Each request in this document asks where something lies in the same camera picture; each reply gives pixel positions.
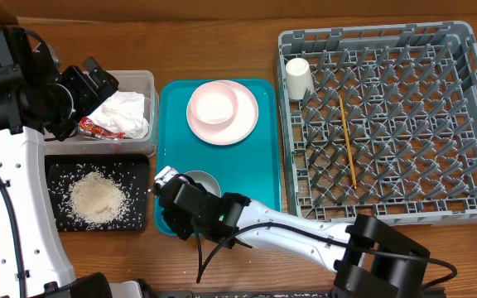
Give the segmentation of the red sauce packet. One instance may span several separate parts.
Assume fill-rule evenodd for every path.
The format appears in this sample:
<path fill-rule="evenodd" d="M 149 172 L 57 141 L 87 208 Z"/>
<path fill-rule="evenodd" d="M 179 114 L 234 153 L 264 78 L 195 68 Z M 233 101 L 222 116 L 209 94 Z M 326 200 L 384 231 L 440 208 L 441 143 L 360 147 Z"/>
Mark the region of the red sauce packet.
<path fill-rule="evenodd" d="M 87 117 L 83 117 L 79 121 L 79 132 L 85 137 L 92 137 L 99 140 L 120 140 L 125 138 L 123 132 L 110 132 L 109 130 L 96 125 Z"/>

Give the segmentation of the white napkin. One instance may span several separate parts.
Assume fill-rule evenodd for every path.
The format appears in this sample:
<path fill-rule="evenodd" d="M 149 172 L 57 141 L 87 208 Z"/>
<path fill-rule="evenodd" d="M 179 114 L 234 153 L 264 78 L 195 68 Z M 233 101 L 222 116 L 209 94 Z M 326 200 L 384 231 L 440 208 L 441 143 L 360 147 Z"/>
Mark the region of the white napkin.
<path fill-rule="evenodd" d="M 117 91 L 90 115 L 96 125 L 126 137 L 138 139 L 148 133 L 149 122 L 144 117 L 146 98 L 137 92 Z"/>

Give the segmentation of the grey white bowl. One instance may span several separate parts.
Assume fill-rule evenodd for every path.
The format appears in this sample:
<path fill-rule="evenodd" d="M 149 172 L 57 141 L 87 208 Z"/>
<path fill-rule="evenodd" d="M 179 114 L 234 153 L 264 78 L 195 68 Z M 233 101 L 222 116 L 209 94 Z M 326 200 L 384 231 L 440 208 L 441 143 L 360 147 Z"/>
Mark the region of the grey white bowl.
<path fill-rule="evenodd" d="M 222 195 L 218 181 L 205 171 L 188 171 L 186 172 L 194 182 L 201 184 L 208 192 L 217 197 Z"/>

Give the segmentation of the pink shallow bowl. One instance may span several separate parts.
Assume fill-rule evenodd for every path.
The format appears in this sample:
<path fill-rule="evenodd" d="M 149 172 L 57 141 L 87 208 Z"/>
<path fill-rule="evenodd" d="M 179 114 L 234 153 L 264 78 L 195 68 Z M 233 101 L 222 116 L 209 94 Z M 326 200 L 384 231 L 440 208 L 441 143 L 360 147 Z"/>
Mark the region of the pink shallow bowl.
<path fill-rule="evenodd" d="M 199 86 L 188 103 L 188 111 L 196 120 L 212 126 L 228 123 L 237 109 L 237 95 L 227 84 L 219 81 Z"/>

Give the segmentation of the white cup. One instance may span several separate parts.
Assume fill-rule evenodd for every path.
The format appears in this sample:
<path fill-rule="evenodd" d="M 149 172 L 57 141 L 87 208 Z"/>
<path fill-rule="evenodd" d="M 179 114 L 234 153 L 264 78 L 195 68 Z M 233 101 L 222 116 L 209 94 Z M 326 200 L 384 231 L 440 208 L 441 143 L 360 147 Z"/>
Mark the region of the white cup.
<path fill-rule="evenodd" d="M 310 64 L 303 58 L 293 58 L 285 66 L 289 99 L 303 99 L 306 91 L 313 91 Z"/>

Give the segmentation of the wooden chopstick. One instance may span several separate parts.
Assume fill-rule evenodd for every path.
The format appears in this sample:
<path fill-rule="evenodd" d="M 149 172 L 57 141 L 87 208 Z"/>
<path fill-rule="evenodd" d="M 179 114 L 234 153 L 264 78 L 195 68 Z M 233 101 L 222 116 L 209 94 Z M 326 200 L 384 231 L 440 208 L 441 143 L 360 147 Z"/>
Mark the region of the wooden chopstick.
<path fill-rule="evenodd" d="M 351 174 L 351 181 L 352 181 L 352 186 L 353 186 L 354 190 L 356 190 L 357 189 L 357 180 L 356 180 L 356 175 L 355 175 L 354 160 L 353 160 L 353 155 L 352 155 L 352 148 L 351 148 L 351 145 L 350 145 L 348 125 L 347 125 L 347 121 L 346 121 L 346 118 L 345 118 L 345 107 L 344 107 L 344 102 L 343 102 L 343 99 L 341 98 L 341 95 L 338 95 L 338 100 L 339 100 L 339 106 L 340 106 L 342 127 L 343 127 L 343 130 L 344 130 L 345 146 L 346 146 L 347 153 L 348 153 L 348 161 L 349 161 L 349 168 L 350 168 L 350 174 Z"/>

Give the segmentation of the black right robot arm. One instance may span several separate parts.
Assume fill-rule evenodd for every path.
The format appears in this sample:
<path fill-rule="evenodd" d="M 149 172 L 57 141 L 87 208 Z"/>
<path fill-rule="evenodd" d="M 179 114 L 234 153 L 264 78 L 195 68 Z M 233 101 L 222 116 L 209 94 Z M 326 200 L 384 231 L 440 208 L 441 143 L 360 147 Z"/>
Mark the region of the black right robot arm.
<path fill-rule="evenodd" d="M 278 212 L 238 193 L 218 197 L 174 170 L 152 187 L 162 217 L 179 238 L 205 237 L 218 248 L 236 244 L 285 252 L 335 274 L 349 297 L 418 297 L 429 251 L 368 215 L 324 223 Z"/>

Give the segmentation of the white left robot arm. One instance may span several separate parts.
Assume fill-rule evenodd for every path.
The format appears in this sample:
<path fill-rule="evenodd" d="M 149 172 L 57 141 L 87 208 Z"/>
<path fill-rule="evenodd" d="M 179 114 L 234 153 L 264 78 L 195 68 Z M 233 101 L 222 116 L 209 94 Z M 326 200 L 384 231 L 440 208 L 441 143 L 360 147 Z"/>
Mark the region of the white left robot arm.
<path fill-rule="evenodd" d="M 55 225 L 45 174 L 46 132 L 68 138 L 118 90 L 96 60 L 62 70 L 33 31 L 0 26 L 0 296 L 150 297 L 142 280 L 77 277 Z"/>

